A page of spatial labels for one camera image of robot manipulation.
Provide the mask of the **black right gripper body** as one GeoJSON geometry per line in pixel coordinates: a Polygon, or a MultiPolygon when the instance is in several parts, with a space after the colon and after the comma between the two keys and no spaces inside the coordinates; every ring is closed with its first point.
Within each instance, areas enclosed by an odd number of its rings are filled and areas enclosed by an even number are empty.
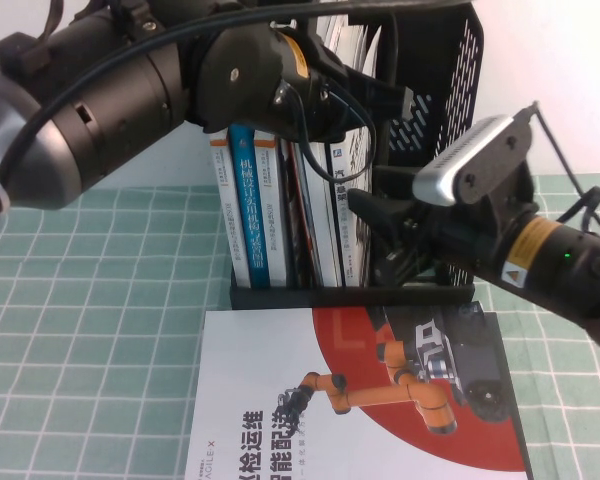
{"type": "Polygon", "coordinates": [[[423,224],[403,238],[383,238],[374,260],[374,280],[401,286],[435,263],[450,265],[501,285],[503,214],[497,203],[482,199],[473,205],[430,208],[423,224]]]}

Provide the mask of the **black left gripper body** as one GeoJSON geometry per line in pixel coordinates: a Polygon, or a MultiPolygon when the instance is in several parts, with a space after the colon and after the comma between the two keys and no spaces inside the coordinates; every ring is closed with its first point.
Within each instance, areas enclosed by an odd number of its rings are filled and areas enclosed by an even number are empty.
{"type": "Polygon", "coordinates": [[[348,91],[350,66],[314,33],[285,27],[276,34],[290,64],[274,94],[274,132],[298,143],[335,143],[358,129],[374,134],[376,122],[348,91]]]}

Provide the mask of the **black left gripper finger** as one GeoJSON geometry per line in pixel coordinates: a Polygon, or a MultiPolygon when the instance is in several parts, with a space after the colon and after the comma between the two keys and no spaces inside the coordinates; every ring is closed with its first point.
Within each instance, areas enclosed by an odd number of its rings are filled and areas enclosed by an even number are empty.
{"type": "Polygon", "coordinates": [[[373,121],[411,120],[413,91],[392,86],[348,66],[347,88],[373,121]]]}

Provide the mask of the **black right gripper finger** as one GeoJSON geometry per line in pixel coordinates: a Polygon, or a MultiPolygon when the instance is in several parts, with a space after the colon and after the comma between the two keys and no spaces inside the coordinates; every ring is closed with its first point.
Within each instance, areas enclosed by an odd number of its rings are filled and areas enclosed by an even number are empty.
{"type": "Polygon", "coordinates": [[[347,193],[349,209],[383,238],[403,238],[415,224],[423,224],[430,208],[414,200],[383,198],[360,189],[347,193]]]}
{"type": "Polygon", "coordinates": [[[379,189],[411,189],[417,174],[415,167],[379,165],[374,168],[379,189]]]}

